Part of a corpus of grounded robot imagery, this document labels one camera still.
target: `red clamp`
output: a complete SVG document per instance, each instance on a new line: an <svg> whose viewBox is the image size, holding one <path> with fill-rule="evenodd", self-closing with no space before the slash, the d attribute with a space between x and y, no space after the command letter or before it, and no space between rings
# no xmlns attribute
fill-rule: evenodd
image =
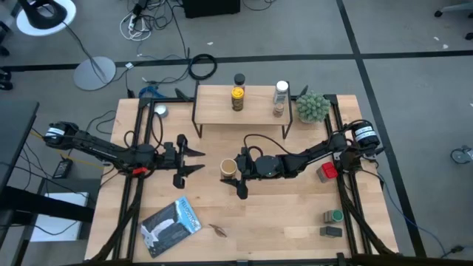
<svg viewBox="0 0 473 266"><path fill-rule="evenodd" d="M148 171L148 169L146 167L136 168L136 169L133 169L133 175L138 176L140 174L146 173L147 171Z"/></svg>

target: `green cap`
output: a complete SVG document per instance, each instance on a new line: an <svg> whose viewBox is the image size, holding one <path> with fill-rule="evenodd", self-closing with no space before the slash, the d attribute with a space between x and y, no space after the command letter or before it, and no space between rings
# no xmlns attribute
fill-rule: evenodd
<svg viewBox="0 0 473 266"><path fill-rule="evenodd" d="M343 221L343 213L340 210L333 210L332 211L332 219L333 219L334 222Z"/></svg>

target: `black equipment box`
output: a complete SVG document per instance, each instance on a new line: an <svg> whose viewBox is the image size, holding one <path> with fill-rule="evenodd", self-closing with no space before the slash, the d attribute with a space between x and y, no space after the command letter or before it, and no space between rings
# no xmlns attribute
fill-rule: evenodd
<svg viewBox="0 0 473 266"><path fill-rule="evenodd" d="M240 0L183 0L186 18L235 14L239 12Z"/></svg>

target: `black desk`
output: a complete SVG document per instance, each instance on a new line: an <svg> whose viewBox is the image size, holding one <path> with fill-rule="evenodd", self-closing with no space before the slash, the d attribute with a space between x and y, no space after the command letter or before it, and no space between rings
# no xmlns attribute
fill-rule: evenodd
<svg viewBox="0 0 473 266"><path fill-rule="evenodd" d="M33 224L36 214L91 222L93 208L50 199L7 186L38 110L35 101L0 100L0 247L12 224Z"/></svg>

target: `small cup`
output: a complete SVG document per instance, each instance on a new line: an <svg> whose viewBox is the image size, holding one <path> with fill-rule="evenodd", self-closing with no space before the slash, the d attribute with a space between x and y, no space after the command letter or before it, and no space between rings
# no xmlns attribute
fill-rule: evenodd
<svg viewBox="0 0 473 266"><path fill-rule="evenodd" d="M237 162L233 159L224 159L220 163L220 176L222 179L235 178L237 172Z"/></svg>

